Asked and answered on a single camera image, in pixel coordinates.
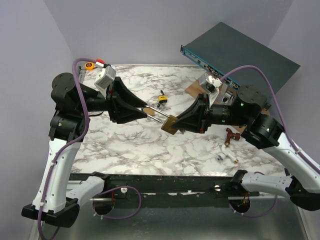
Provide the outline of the long shackle brass padlock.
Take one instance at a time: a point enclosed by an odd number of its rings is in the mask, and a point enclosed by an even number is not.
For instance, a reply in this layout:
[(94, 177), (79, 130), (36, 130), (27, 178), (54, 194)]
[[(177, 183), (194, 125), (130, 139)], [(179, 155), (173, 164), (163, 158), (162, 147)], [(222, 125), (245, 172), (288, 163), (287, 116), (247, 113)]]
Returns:
[(169, 115), (167, 113), (164, 113), (164, 112), (158, 110), (157, 108), (154, 108), (154, 107), (151, 107), (148, 105), (144, 106), (143, 108), (151, 109), (151, 110), (155, 111), (156, 113), (159, 113), (160, 115), (167, 117), (166, 121), (162, 124), (161, 129), (171, 135), (176, 134), (178, 129), (174, 128), (173, 124), (178, 120), (177, 117), (175, 117), (173, 115)]

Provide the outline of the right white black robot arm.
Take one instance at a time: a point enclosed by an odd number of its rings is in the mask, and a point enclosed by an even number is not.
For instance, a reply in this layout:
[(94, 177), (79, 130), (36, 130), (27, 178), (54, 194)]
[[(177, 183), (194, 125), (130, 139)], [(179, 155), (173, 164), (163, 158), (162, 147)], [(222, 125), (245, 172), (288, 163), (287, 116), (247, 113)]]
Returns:
[(298, 149), (283, 124), (263, 114), (267, 97), (252, 85), (239, 88), (230, 105), (210, 104), (206, 93), (177, 116), (172, 127), (203, 134), (211, 125), (242, 126), (241, 137), (257, 149), (278, 160), (289, 172), (277, 177), (238, 170), (230, 183), (230, 191), (241, 196), (245, 192), (263, 192), (289, 198), (296, 206), (317, 211), (320, 208), (320, 168)]

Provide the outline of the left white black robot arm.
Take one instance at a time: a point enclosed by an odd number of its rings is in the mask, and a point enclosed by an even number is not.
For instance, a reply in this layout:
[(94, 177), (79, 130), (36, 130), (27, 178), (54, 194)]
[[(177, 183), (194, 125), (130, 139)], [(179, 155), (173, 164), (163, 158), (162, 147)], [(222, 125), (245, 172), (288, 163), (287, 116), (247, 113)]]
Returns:
[(49, 152), (38, 193), (22, 208), (22, 216), (48, 225), (70, 228), (80, 208), (92, 197), (107, 197), (110, 176), (94, 172), (71, 192), (67, 192), (72, 165), (89, 128), (90, 112), (108, 112), (110, 120), (125, 124), (147, 117), (141, 108), (147, 103), (135, 96), (119, 76), (99, 91), (75, 82), (71, 73), (58, 74), (52, 81), (51, 98), (55, 113), (50, 121)]

